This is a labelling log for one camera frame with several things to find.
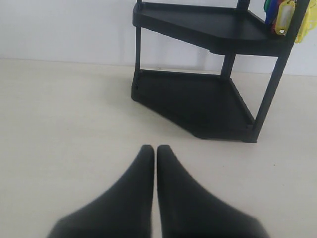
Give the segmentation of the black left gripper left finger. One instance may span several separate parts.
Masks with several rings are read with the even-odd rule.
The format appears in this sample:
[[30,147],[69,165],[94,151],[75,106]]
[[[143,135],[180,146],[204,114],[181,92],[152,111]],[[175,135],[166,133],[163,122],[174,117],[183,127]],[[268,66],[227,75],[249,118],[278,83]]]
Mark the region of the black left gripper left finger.
[[150,238],[155,152],[143,145],[136,158],[105,193],[61,218],[50,238]]

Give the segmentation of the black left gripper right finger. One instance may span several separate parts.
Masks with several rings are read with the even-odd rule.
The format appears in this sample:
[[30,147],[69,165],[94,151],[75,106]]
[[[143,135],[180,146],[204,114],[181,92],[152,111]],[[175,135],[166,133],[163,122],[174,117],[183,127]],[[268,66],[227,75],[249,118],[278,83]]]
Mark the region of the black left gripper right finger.
[[157,190],[164,238],[267,238],[254,217],[203,188],[168,145],[157,149]]

